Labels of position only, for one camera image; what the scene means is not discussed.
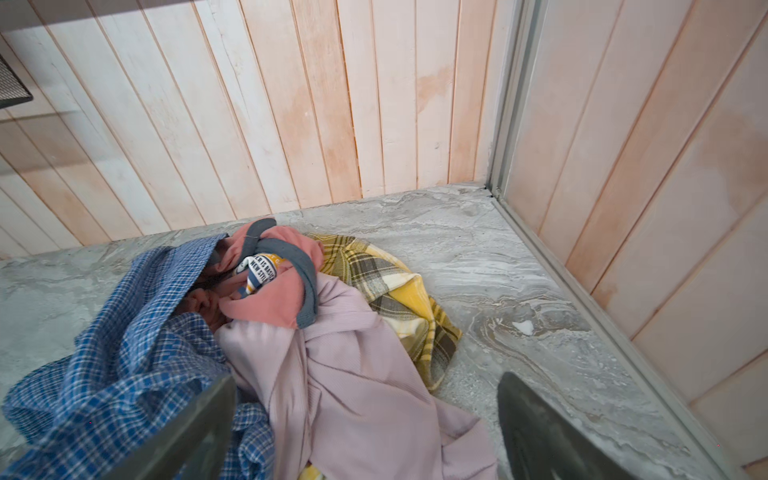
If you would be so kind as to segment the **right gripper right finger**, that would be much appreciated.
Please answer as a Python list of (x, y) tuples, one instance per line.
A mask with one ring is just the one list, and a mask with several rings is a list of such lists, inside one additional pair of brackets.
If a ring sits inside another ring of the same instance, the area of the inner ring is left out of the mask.
[(499, 423), (515, 479), (630, 479), (512, 372), (497, 388)]

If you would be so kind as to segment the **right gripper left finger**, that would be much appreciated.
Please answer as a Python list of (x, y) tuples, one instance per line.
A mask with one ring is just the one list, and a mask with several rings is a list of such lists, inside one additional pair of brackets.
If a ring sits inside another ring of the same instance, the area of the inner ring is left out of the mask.
[(106, 479), (217, 479), (236, 411), (232, 376), (217, 379)]

